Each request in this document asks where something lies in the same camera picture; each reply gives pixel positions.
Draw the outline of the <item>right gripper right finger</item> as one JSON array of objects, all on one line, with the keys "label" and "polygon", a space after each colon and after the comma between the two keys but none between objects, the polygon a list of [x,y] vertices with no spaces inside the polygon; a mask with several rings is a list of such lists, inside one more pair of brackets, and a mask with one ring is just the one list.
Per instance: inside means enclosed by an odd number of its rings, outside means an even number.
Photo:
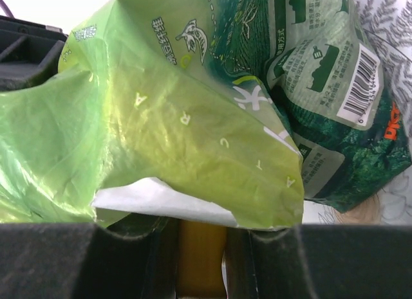
[{"label": "right gripper right finger", "polygon": [[302,224],[231,229],[230,298],[410,298],[411,228]]}]

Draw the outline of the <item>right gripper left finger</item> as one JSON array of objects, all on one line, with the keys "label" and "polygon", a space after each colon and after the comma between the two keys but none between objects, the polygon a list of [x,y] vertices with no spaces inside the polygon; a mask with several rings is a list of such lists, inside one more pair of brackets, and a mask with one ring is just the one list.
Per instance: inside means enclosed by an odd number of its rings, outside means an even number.
[{"label": "right gripper left finger", "polygon": [[1,225],[2,298],[174,298],[178,221]]}]

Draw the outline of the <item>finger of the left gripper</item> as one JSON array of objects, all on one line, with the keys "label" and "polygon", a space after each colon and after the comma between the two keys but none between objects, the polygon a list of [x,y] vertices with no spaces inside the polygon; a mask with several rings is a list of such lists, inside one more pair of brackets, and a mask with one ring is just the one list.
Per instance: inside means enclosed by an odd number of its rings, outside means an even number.
[{"label": "finger of the left gripper", "polygon": [[66,39],[60,28],[1,16],[1,91],[39,86],[54,76]]}]

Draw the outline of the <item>yellow plastic scoop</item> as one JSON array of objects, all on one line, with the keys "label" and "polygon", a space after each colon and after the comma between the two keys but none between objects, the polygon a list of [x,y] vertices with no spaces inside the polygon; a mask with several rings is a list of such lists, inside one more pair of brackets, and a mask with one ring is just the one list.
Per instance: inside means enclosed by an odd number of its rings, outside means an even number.
[{"label": "yellow plastic scoop", "polygon": [[226,298],[221,265],[227,240],[223,226],[179,224],[176,293],[178,298]]}]

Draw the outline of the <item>green litter bag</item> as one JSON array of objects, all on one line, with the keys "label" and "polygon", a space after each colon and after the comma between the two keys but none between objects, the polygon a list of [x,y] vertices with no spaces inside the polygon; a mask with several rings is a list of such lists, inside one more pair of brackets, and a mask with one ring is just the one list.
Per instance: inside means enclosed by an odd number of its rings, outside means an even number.
[{"label": "green litter bag", "polygon": [[110,0],[1,91],[1,222],[274,230],[411,166],[354,0]]}]

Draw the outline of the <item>floral table mat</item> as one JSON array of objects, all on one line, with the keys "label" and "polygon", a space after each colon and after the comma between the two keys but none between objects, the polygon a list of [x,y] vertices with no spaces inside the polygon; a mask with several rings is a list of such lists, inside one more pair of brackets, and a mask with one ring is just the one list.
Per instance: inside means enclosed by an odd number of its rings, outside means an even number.
[{"label": "floral table mat", "polygon": [[[355,0],[360,22],[377,51],[386,85],[411,136],[411,0]],[[305,202],[303,221],[316,224],[411,224],[411,169],[346,213]]]}]

